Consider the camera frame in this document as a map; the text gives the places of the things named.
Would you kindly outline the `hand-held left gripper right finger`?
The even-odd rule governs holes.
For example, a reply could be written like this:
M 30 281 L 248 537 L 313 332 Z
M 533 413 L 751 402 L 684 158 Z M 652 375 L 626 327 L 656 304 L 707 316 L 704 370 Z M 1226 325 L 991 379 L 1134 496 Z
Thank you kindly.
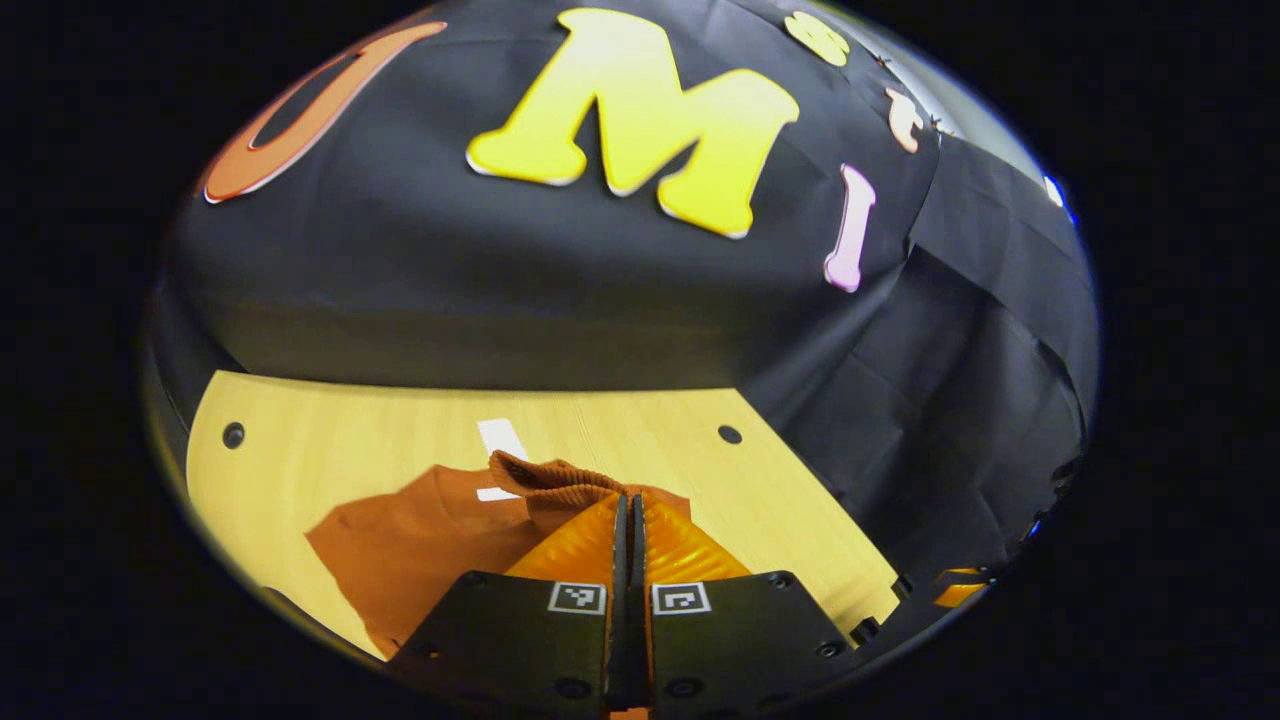
M 654 495 L 631 514 L 630 703 L 648 720 L 758 720 L 850 671 L 850 639 L 794 573 L 750 573 Z

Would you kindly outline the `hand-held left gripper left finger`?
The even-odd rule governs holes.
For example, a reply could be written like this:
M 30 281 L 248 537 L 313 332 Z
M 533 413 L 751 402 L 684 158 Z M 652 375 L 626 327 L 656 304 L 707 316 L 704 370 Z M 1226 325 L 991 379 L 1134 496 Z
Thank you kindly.
M 389 674 L 497 720 L 609 720 L 630 710 L 632 509 L 618 496 L 602 512 L 602 583 L 467 571 Z

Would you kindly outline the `rust orange knit cardigan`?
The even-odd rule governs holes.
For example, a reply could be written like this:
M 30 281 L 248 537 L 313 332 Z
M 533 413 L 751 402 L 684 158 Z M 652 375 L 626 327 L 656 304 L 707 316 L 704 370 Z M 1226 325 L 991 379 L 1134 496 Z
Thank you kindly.
M 495 451 L 483 469 L 435 465 L 394 493 L 339 505 L 306 537 L 379 655 L 393 659 L 462 574 L 516 571 L 590 507 L 603 503 L 612 520 L 620 495 L 692 515 L 689 498 L 666 489 Z

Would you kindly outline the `white tape piece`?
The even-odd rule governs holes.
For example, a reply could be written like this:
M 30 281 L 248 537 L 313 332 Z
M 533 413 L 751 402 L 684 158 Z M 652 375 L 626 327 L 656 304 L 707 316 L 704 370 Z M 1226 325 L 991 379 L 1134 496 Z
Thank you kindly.
M 477 421 L 476 427 L 488 454 L 504 452 L 524 461 L 529 460 L 529 454 L 511 419 L 485 419 Z

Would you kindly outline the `black backdrop cloth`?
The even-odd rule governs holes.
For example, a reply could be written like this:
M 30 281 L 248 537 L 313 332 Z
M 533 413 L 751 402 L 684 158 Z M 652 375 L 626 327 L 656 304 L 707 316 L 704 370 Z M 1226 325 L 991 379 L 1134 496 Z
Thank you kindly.
M 145 375 L 731 388 L 920 580 L 1007 562 L 1088 443 L 1085 250 L 1024 143 L 804 0 L 439 0 L 317 140 L 183 202 Z

